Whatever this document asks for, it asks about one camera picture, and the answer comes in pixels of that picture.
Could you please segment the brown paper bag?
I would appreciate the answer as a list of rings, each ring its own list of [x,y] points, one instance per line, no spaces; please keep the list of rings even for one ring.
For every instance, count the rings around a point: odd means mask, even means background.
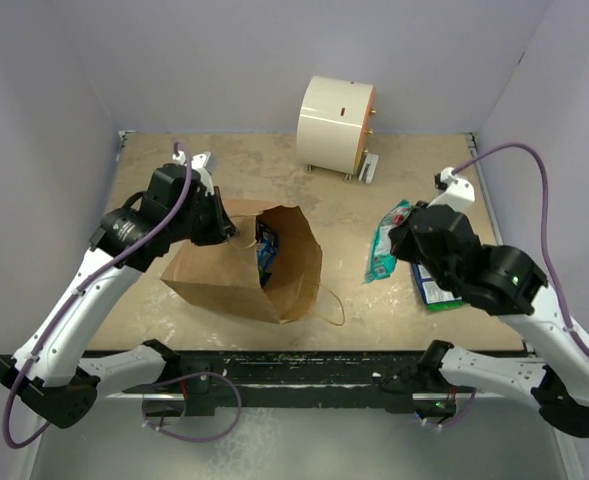
[[[206,310],[285,324],[310,315],[322,285],[323,252],[298,205],[249,199],[224,202],[239,235],[215,246],[185,242],[161,280],[189,304]],[[272,276],[260,287],[256,224],[279,237]]]

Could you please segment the teal candy bag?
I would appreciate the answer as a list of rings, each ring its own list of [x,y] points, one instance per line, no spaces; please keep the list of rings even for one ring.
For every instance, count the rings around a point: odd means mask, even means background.
[[[389,278],[394,272],[397,260],[391,253],[392,244],[389,233],[404,221],[412,208],[413,205],[408,200],[402,200],[379,222],[366,262],[364,275],[366,284]]]

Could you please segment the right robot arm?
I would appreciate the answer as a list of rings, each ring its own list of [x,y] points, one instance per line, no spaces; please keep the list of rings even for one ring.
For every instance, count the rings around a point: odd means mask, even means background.
[[[589,335],[563,318],[559,294],[529,255],[482,244],[467,216],[446,205],[412,210],[389,239],[397,259],[423,266],[440,288],[499,318],[536,353],[498,358],[436,340],[418,364],[426,389],[449,384],[496,393],[568,435],[589,438]]]

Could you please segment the green white snack bag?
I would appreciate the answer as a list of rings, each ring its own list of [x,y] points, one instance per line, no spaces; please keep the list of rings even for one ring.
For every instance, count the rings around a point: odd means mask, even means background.
[[[430,312],[448,311],[465,306],[466,303],[461,299],[448,300],[443,302],[428,303],[425,305]]]

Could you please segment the blue snack bag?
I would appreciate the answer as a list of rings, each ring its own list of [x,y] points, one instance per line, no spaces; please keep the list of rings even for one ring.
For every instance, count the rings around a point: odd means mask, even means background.
[[[455,297],[451,292],[442,290],[431,277],[431,274],[422,265],[412,264],[411,274],[424,305],[428,303],[461,299]]]

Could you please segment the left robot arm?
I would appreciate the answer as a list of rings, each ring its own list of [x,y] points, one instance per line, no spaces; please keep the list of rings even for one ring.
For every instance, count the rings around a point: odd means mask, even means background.
[[[75,278],[39,329],[13,355],[0,355],[9,398],[65,429],[105,396],[140,385],[175,388],[180,357],[158,340],[97,360],[83,354],[121,296],[172,244],[219,245],[237,233],[208,168],[157,168],[146,190],[103,216]]]

